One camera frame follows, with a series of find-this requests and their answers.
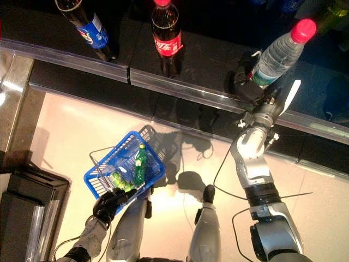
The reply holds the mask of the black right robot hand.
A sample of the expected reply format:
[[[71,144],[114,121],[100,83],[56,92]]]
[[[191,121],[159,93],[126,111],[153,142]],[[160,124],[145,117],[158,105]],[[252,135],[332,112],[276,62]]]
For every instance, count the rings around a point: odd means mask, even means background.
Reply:
[[[224,89],[233,97],[250,104],[257,104],[264,96],[264,90],[255,84],[252,71],[261,56],[261,50],[254,53],[244,52],[234,70],[227,73]]]

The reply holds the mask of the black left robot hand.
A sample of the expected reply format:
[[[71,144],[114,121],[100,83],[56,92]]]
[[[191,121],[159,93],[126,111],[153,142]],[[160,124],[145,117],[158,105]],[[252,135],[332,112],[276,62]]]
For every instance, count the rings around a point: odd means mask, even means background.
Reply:
[[[136,192],[135,188],[127,192],[120,188],[107,191],[95,203],[93,216],[105,224],[110,224],[115,217],[117,209],[125,204]]]

